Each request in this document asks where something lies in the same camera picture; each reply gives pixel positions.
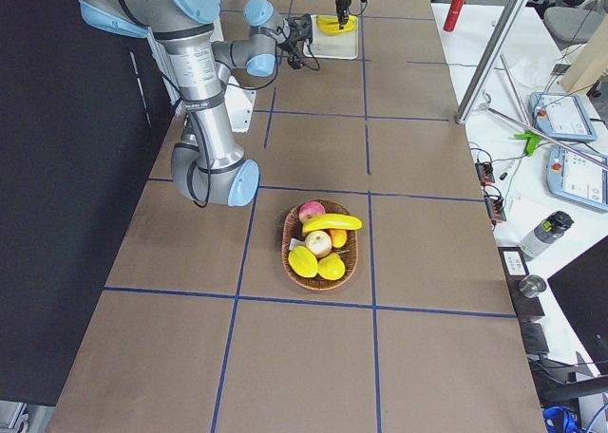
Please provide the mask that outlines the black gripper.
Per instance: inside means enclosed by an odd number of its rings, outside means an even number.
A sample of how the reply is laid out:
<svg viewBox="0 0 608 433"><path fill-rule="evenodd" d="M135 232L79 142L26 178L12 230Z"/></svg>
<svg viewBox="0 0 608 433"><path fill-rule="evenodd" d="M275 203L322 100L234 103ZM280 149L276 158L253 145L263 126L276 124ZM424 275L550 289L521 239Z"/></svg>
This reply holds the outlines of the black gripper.
<svg viewBox="0 0 608 433"><path fill-rule="evenodd" d="M344 29L349 21L351 3L352 0L335 0L339 29Z"/></svg>
<svg viewBox="0 0 608 433"><path fill-rule="evenodd" d="M308 67L303 59L303 45L313 40L313 21L310 15L287 17L279 28L279 48L288 55L290 67Z"/></svg>

